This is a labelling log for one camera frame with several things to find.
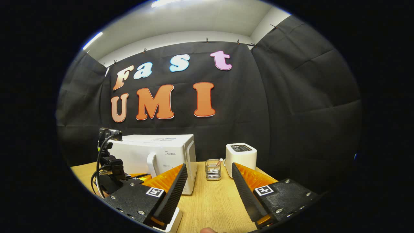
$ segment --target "pink letter t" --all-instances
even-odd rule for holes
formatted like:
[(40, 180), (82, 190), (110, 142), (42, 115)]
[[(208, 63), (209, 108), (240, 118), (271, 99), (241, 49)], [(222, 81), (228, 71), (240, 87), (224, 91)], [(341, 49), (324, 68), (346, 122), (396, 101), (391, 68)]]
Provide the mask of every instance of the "pink letter t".
[(217, 51), (215, 53), (210, 54), (210, 57), (214, 57), (214, 63), (216, 67), (220, 70), (230, 70), (232, 66), (230, 64), (226, 64), (225, 58), (230, 58), (230, 55), (224, 54), (223, 51)]

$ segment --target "straw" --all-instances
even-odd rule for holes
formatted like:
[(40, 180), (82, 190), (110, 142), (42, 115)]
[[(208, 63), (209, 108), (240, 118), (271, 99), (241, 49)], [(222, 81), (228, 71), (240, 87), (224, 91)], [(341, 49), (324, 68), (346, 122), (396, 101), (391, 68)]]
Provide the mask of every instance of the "straw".
[(221, 158), (220, 161), (216, 164), (216, 166), (220, 165), (220, 163), (223, 162), (223, 159)]

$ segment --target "ceiling light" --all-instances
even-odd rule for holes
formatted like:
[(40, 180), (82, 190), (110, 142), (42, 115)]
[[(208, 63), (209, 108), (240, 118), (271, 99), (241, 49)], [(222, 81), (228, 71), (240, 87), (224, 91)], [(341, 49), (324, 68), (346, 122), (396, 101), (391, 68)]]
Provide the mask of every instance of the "ceiling light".
[(102, 32), (99, 32), (94, 38), (92, 38), (92, 40), (90, 40), (84, 47), (83, 50), (85, 50), (89, 45), (92, 44), (92, 42), (94, 42), (96, 39), (98, 39), (98, 37), (102, 36)]
[(178, 2), (178, 1), (182, 1), (182, 0), (157, 0), (155, 2), (152, 3), (151, 7), (160, 7), (163, 6), (167, 3), (171, 3), (171, 2)]

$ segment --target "microwave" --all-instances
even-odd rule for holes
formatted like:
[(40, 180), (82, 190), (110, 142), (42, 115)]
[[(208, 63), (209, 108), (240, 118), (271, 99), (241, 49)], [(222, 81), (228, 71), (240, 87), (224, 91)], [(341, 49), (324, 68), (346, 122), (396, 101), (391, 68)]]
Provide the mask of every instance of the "microwave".
[(127, 174), (148, 173), (152, 177), (185, 163), (187, 181), (182, 194), (192, 194), (197, 162), (194, 135), (128, 135), (108, 149), (115, 158), (122, 159)]

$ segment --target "white wall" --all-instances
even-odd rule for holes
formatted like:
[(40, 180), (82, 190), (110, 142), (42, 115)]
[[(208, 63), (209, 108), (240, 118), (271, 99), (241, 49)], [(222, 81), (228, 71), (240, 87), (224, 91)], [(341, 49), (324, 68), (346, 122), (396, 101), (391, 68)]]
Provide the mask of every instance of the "white wall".
[(108, 67), (113, 64), (114, 60), (120, 61), (129, 56), (141, 53), (144, 51), (144, 48), (147, 50), (155, 49), (167, 45), (186, 43), (186, 42), (195, 42), (195, 41), (205, 41), (206, 37), (209, 41), (229, 41), (237, 42), (240, 40), (240, 43), (251, 44), (253, 41), (248, 36), (243, 36), (239, 34), (227, 33), (227, 32), (214, 32), (214, 31), (188, 31), (188, 32), (174, 32), (163, 34), (159, 36), (154, 36), (146, 38), (129, 45), (126, 45), (122, 48), (119, 48), (108, 55), (102, 57), (98, 61), (102, 64), (105, 63), (105, 66)]
[(279, 8), (272, 7), (269, 12), (263, 17), (262, 21), (258, 24), (253, 33), (250, 35), (253, 43), (258, 43), (260, 39), (262, 39), (267, 33), (270, 32), (270, 30), (274, 28), (272, 25), (278, 25), (288, 16), (290, 16), (289, 13)]

